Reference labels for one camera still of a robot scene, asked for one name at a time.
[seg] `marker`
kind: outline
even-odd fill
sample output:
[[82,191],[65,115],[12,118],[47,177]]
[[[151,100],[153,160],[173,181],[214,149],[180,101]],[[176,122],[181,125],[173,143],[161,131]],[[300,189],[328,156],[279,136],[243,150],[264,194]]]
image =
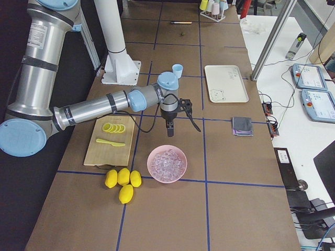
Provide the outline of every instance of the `marker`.
[[171,21],[170,24],[172,25],[190,25],[192,22],[189,21]]

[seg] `white tray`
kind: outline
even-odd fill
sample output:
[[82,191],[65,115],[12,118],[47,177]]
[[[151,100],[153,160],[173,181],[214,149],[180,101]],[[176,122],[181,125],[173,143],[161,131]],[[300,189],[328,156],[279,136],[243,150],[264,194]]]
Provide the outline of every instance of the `white tray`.
[[206,65],[209,99],[213,103],[245,103],[249,97],[236,65]]

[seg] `lemon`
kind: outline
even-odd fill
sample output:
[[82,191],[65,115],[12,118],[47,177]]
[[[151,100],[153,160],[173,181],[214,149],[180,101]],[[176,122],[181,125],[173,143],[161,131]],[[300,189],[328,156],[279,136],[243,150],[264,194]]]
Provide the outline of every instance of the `lemon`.
[[134,188],[132,185],[125,185],[121,188],[119,193],[119,200],[122,204],[126,204],[131,201],[132,196],[134,195]]
[[122,168],[117,175],[117,182],[121,186],[129,184],[130,171],[127,168]]
[[139,187],[142,184],[141,174],[139,171],[132,171],[130,174],[130,183],[133,187]]
[[112,169],[106,173],[105,185],[108,188],[115,187],[117,183],[117,171]]

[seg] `bottle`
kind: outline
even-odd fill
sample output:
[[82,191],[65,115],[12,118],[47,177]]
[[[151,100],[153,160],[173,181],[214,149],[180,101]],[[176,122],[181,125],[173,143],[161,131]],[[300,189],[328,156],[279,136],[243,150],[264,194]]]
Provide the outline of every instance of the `bottle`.
[[295,54],[297,54],[298,50],[303,45],[306,37],[307,35],[303,32],[298,35],[298,37],[294,40],[291,48],[288,50],[285,56],[286,59],[292,60],[294,58]]

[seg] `bowl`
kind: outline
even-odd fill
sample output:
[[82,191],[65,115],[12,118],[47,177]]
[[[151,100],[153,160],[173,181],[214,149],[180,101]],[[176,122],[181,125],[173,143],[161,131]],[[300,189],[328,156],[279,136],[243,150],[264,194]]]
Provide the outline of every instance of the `bowl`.
[[185,174],[187,159],[178,147],[161,145],[149,154],[147,167],[155,180],[166,184],[173,183]]

